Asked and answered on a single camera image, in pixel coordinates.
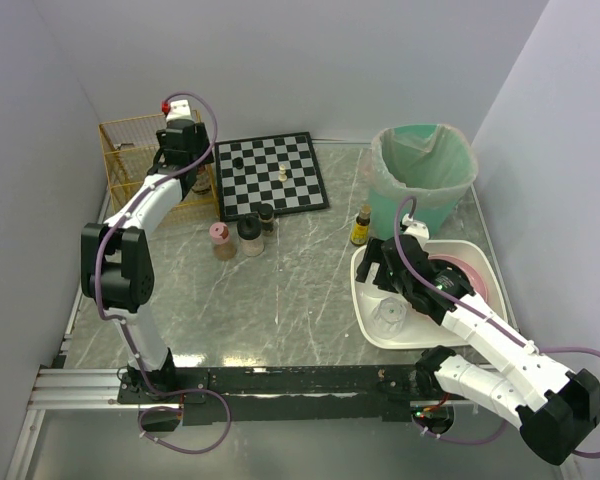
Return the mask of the clear faceted glass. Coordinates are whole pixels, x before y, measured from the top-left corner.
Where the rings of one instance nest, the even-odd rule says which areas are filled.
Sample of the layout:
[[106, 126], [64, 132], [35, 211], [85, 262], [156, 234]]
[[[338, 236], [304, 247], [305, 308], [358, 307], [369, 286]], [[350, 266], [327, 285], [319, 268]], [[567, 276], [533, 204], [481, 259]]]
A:
[[384, 340], [395, 338], [405, 325], [408, 304], [396, 298], [385, 298], [372, 310], [371, 332]]

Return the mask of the clear vinegar bottle red label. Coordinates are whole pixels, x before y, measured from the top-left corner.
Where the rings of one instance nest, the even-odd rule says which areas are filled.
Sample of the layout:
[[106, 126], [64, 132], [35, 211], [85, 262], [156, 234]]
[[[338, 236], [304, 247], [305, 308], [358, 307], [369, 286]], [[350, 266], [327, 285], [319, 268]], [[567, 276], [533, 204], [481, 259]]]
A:
[[200, 167], [197, 170], [192, 192], [197, 196], [204, 196], [211, 192], [211, 179], [206, 167]]

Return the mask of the pink plate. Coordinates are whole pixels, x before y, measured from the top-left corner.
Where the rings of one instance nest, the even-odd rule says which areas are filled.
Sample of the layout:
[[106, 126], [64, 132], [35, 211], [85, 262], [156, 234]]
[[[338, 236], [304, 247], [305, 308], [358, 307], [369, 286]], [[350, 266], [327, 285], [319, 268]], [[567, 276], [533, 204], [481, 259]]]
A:
[[488, 300], [488, 289], [487, 289], [486, 283], [485, 283], [484, 279], [482, 278], [482, 276], [478, 273], [478, 271], [474, 267], [469, 265], [464, 260], [461, 260], [461, 259], [451, 256], [451, 255], [437, 254], [437, 255], [432, 255], [429, 257], [430, 260], [437, 259], [437, 258], [451, 261], [451, 262], [455, 263], [456, 265], [458, 265], [459, 267], [461, 267], [466, 272], [469, 283], [471, 284], [473, 289], [478, 294], [480, 294], [485, 301]]

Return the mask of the black plate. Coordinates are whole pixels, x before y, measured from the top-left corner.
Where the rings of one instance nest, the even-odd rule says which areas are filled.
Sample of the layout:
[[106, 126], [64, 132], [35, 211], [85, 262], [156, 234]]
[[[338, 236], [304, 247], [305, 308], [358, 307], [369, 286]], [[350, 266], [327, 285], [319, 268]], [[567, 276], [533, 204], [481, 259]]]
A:
[[468, 280], [468, 276], [466, 275], [466, 272], [461, 267], [459, 267], [458, 265], [456, 265], [455, 263], [453, 263], [451, 261], [437, 258], [437, 259], [431, 259], [430, 262], [431, 262], [432, 267], [434, 268], [434, 270], [437, 273], [454, 272], [457, 276], [459, 276], [463, 280], [465, 280], [465, 281]]

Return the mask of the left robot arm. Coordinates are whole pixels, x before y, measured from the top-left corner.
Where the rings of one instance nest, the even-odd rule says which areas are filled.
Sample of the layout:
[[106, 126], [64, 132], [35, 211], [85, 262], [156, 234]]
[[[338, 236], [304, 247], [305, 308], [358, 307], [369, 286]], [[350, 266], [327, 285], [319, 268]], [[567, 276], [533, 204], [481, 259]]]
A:
[[213, 147], [204, 123], [189, 116], [168, 120], [156, 137], [158, 149], [137, 193], [116, 215], [82, 229], [81, 289], [118, 330], [130, 383], [160, 398], [179, 391], [171, 350], [148, 305], [155, 284], [148, 239], [189, 194]]

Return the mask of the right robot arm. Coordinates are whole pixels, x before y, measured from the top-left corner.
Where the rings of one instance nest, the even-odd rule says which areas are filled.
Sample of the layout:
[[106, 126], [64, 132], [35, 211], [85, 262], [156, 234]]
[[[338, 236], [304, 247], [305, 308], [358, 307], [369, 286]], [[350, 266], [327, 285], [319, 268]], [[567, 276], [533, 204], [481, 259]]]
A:
[[411, 235], [372, 238], [351, 262], [354, 307], [360, 325], [385, 313], [391, 320], [429, 320], [474, 348], [483, 369], [438, 345], [416, 364], [425, 396], [458, 395], [518, 429], [539, 458], [562, 464], [600, 420], [600, 382], [541, 352], [510, 327], [453, 263], [435, 259]]

